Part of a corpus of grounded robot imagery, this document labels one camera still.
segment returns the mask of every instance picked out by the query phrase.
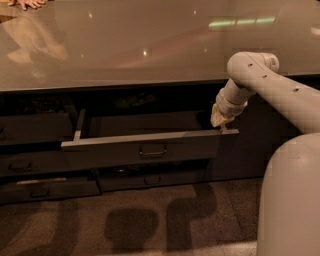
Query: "drawer front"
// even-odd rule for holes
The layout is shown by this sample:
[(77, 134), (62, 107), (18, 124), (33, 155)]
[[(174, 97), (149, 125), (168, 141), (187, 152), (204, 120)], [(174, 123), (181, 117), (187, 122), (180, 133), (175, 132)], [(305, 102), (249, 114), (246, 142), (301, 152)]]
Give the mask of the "drawer front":
[(101, 191), (148, 188), (201, 182), (204, 170), (139, 175), (135, 177), (99, 177)]
[(70, 165), (64, 153), (59, 151), (3, 155), (0, 158), (0, 177), (70, 170)]
[(0, 186), (0, 203), (39, 201), (99, 194), (100, 190), (95, 181), (89, 181), (86, 178), (74, 178), (60, 182)]
[(215, 156), (221, 135), (234, 133), (205, 130), (79, 139), (63, 142), (62, 148), (73, 169), (207, 159)]
[(67, 113), (0, 117), (0, 146), (62, 141), (72, 136)]

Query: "closed drawer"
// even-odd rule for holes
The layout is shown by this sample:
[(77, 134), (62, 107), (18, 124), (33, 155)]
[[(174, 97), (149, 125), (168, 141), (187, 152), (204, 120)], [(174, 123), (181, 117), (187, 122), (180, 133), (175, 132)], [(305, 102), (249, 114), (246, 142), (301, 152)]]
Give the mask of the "closed drawer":
[(46, 151), (2, 155), (0, 177), (33, 175), (70, 171), (70, 165), (62, 151)]
[(0, 186), (0, 203), (16, 203), (26, 201), (50, 200), (80, 196), (99, 195), (96, 181), (86, 177), (56, 178), (59, 181), (22, 181)]
[(220, 136), (237, 130), (201, 130), (197, 112), (93, 118), (84, 134), (80, 113), (73, 141), (63, 142), (74, 169), (207, 159), (215, 156)]
[(114, 171), (100, 171), (98, 184), (101, 191), (179, 185), (202, 182), (208, 161), (187, 161), (175, 167), (165, 163), (128, 171), (126, 167)]
[(62, 141), (70, 136), (68, 113), (0, 117), (0, 146)]

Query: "glossy countertop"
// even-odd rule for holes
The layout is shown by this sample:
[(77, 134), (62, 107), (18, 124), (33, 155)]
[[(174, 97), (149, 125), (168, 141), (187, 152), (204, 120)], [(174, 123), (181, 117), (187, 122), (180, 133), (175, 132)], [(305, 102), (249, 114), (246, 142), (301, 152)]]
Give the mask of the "glossy countertop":
[(0, 91), (215, 82), (239, 51), (272, 52), (283, 75), (320, 74), (316, 0), (0, 3)]

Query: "brown carpet floor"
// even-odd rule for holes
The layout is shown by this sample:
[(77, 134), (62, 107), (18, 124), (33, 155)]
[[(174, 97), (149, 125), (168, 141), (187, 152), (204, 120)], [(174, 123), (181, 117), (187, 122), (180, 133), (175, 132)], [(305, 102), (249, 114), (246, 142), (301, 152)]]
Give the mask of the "brown carpet floor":
[(0, 207), (1, 256), (255, 256), (262, 179)]

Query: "drawer handle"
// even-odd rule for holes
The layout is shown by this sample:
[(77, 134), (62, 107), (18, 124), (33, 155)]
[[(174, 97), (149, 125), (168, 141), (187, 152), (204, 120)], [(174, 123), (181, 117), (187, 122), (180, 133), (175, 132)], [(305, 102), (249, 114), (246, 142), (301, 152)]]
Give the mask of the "drawer handle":
[(154, 158), (154, 157), (163, 157), (167, 153), (167, 146), (164, 145), (163, 150), (160, 152), (150, 152), (145, 153), (142, 150), (142, 147), (139, 148), (139, 154), (141, 158)]
[(13, 172), (31, 172), (32, 171), (32, 163), (28, 162), (25, 166), (14, 166), (13, 164), (10, 164), (8, 166), (9, 171)]
[(32, 191), (30, 193), (30, 197), (32, 198), (46, 197), (49, 195), (49, 193), (50, 193), (49, 189), (43, 190), (43, 191)]
[(154, 181), (148, 181), (146, 178), (143, 179), (143, 182), (145, 185), (157, 185), (161, 182), (161, 177), (159, 176), (157, 180)]

